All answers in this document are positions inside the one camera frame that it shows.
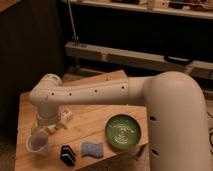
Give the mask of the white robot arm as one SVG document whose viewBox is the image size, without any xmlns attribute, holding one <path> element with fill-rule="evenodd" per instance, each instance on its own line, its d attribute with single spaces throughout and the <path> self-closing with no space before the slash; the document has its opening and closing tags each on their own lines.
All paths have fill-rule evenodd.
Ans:
<svg viewBox="0 0 213 171">
<path fill-rule="evenodd" d="M 30 92 L 40 125 L 59 121 L 63 104 L 129 104 L 144 106 L 148 114 L 151 171 L 213 171 L 208 116 L 197 82 L 181 72 L 149 77 L 124 77 L 64 87 L 47 74 Z"/>
</svg>

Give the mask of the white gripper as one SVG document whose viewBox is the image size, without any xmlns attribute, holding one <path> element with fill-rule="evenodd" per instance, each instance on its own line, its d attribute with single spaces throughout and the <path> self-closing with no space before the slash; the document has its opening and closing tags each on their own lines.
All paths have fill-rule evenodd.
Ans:
<svg viewBox="0 0 213 171">
<path fill-rule="evenodd" d="M 68 123 L 72 119 L 73 113 L 68 108 L 65 108 L 56 116 L 51 118 L 42 118 L 41 116 L 36 115 L 36 120 L 34 121 L 34 131 L 44 131 L 47 134 L 53 134 L 61 128 L 67 129 Z"/>
</svg>

